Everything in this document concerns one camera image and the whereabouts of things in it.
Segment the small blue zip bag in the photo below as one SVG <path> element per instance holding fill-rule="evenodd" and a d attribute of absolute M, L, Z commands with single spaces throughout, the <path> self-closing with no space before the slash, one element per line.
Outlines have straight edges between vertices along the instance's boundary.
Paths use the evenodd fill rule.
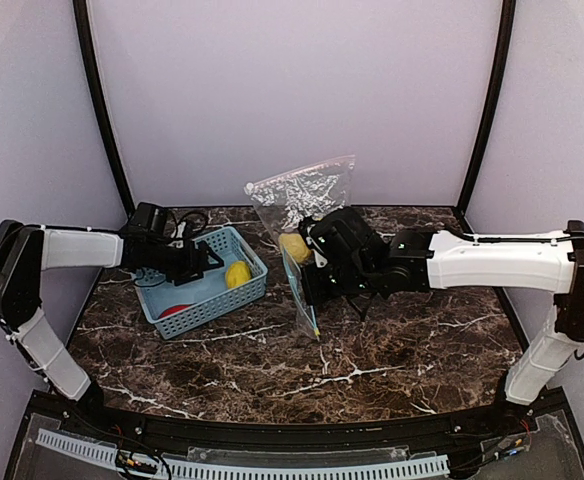
<path fill-rule="evenodd" d="M 282 248 L 282 259 L 296 308 L 297 326 L 306 336 L 319 341 L 320 331 L 316 321 L 315 310 L 313 306 L 307 303 L 303 290 L 302 269 L 285 247 Z"/>

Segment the red chili pepper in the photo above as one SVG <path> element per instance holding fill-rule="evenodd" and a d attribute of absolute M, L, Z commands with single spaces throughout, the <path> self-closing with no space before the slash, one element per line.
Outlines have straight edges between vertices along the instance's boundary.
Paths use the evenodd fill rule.
<path fill-rule="evenodd" d="M 188 304 L 179 304 L 179 305 L 174 305 L 171 306 L 167 309 L 165 309 L 160 315 L 159 315 L 159 319 L 163 319 L 172 315 L 175 315 L 177 313 L 183 312 L 185 310 L 187 310 L 189 308 Z"/>

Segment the large pink zip bag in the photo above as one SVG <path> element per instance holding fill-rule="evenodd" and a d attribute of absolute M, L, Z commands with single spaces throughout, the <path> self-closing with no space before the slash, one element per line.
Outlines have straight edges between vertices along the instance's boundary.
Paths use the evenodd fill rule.
<path fill-rule="evenodd" d="M 282 233 L 298 233 L 306 243 L 299 231 L 304 219 L 320 220 L 351 204 L 355 165 L 353 155 L 337 157 L 249 182 L 244 192 L 278 246 Z"/>

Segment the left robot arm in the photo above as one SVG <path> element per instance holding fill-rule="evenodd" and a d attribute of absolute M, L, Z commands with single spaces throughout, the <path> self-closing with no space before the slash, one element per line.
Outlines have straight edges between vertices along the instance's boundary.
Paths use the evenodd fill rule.
<path fill-rule="evenodd" d="M 49 324 L 40 294 L 41 274 L 60 268 L 120 268 L 158 272 L 174 286 L 200 280 L 223 259 L 186 220 L 173 235 L 170 210 L 141 203 L 118 230 L 46 226 L 6 219 L 0 223 L 0 327 L 35 372 L 64 398 L 97 405 L 103 392 L 74 360 Z"/>

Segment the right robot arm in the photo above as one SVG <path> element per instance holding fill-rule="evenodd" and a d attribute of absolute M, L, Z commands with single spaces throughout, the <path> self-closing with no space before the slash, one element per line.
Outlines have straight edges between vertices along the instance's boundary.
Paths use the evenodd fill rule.
<path fill-rule="evenodd" d="M 389 242 L 353 208 L 304 218 L 298 231 L 313 253 L 302 267 L 310 305 L 359 295 L 456 287 L 522 288 L 550 292 L 543 329 L 505 376 L 504 399 L 532 404 L 542 388 L 584 346 L 584 223 L 522 236 L 451 230 L 403 230 Z"/>

